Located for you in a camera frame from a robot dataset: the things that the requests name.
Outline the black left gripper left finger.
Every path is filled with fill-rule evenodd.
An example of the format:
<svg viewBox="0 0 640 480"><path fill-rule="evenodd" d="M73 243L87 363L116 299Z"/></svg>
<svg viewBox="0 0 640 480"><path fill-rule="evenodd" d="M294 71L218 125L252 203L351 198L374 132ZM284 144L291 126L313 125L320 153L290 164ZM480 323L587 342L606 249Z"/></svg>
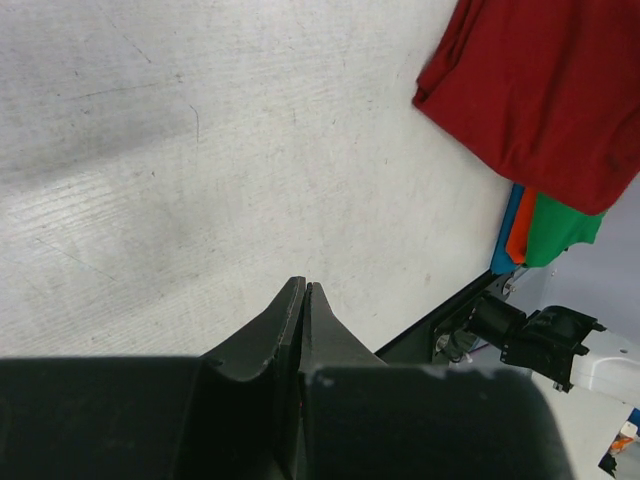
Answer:
<svg viewBox="0 0 640 480"><path fill-rule="evenodd" d="M1 363L5 479L292 479L305 281L200 356Z"/></svg>

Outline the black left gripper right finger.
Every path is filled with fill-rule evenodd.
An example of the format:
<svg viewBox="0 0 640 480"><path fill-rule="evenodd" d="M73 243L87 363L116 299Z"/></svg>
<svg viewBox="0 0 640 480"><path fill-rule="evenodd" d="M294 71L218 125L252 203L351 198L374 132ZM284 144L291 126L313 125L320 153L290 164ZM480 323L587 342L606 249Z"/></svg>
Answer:
<svg viewBox="0 0 640 480"><path fill-rule="evenodd" d="M310 479L570 479L550 408L502 368L391 366L334 315L318 283L303 307Z"/></svg>

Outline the red t-shirt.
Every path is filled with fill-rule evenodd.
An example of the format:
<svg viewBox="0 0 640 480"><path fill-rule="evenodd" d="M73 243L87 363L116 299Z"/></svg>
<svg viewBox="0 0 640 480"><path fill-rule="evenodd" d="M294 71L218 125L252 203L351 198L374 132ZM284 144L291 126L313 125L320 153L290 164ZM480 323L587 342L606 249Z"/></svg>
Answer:
<svg viewBox="0 0 640 480"><path fill-rule="evenodd" d="M639 172L639 5L461 1L413 103L499 175L601 214Z"/></svg>

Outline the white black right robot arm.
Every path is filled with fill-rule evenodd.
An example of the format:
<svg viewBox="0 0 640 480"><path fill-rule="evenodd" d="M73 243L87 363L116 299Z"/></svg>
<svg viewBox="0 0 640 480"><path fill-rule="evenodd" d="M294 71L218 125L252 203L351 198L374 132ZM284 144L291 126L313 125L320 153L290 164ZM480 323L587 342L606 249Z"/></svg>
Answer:
<svg viewBox="0 0 640 480"><path fill-rule="evenodd" d="M577 386L639 407L639 346L593 317L562 306L526 315L485 295L468 329L498 349L502 363L544 376L559 391Z"/></svg>

